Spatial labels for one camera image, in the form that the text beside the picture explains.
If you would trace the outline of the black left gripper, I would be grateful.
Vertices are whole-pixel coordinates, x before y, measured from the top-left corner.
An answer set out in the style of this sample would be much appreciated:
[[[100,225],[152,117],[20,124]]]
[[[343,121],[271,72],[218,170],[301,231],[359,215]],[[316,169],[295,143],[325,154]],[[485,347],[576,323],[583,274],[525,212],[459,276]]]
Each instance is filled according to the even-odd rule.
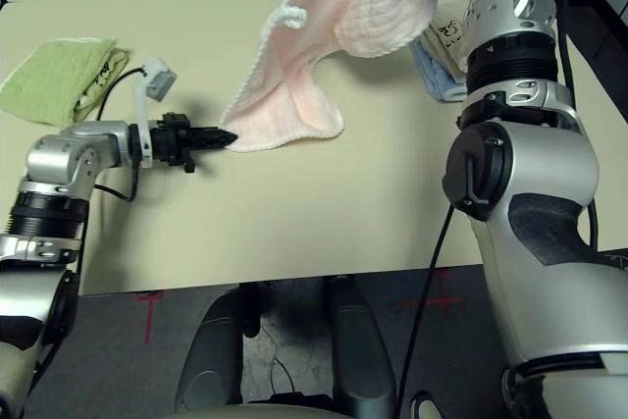
[[[188,142],[188,132],[193,137]],[[167,113],[150,125],[152,158],[171,167],[182,167],[192,174],[195,163],[190,155],[194,151],[223,149],[237,140],[233,132],[218,127],[194,127],[185,114]]]

